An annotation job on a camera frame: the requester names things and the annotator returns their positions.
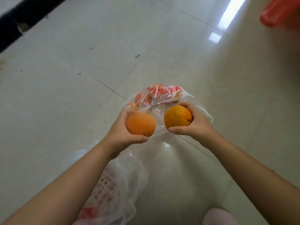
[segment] red plastic stool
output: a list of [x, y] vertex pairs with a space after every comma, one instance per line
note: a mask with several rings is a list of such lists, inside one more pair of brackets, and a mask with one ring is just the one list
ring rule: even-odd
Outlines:
[[272, 0], [260, 15], [260, 21], [269, 27], [278, 26], [299, 7], [300, 0]]

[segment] plastic bag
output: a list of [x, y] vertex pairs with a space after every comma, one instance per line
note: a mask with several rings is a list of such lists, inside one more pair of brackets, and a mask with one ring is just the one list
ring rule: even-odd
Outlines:
[[167, 132], [163, 117], [165, 112], [179, 101], [192, 102], [212, 122], [213, 117], [206, 111], [204, 106], [195, 102], [194, 97], [182, 87], [163, 84], [152, 84], [145, 90], [134, 94], [127, 100], [124, 109], [135, 109], [138, 112], [149, 113], [155, 120], [155, 132], [157, 136]]
[[111, 160], [73, 225], [123, 225], [136, 213], [135, 201], [148, 173], [129, 149]]

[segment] person's right hand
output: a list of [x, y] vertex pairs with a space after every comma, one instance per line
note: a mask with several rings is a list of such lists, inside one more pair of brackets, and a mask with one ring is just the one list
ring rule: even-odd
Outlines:
[[190, 102], [179, 102], [178, 105], [186, 107], [193, 116], [193, 121], [189, 126], [170, 127], [169, 132], [178, 135], [187, 135], [199, 141], [204, 147], [216, 131], [210, 125], [206, 117]]

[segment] person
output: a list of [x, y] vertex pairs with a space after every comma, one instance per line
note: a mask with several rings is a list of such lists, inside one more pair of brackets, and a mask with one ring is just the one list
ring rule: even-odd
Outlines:
[[[191, 103], [181, 102], [193, 115], [186, 127], [171, 127], [169, 132], [187, 135], [208, 148], [224, 166], [269, 224], [300, 224], [300, 190], [268, 169], [216, 132], [205, 116]], [[86, 155], [11, 215], [3, 225], [72, 224], [104, 168], [111, 159], [131, 144], [141, 144], [146, 136], [132, 135], [126, 127], [123, 110], [108, 134]], [[204, 216], [203, 225], [237, 224], [231, 214], [214, 208]]]

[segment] black floor border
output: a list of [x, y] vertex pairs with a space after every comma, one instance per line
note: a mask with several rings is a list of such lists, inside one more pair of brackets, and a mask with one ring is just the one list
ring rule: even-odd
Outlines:
[[65, 0], [23, 0], [0, 17], [0, 53]]

